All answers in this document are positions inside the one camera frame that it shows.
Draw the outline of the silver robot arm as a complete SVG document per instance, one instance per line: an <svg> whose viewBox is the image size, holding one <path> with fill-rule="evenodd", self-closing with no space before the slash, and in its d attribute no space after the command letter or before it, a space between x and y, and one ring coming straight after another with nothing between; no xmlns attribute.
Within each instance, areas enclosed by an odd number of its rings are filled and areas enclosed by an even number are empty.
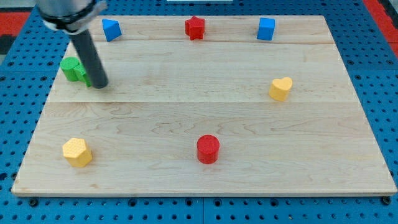
<svg viewBox="0 0 398 224"><path fill-rule="evenodd" d="M107 8L105 0L36 0L44 24L52 30L77 35Z"/></svg>

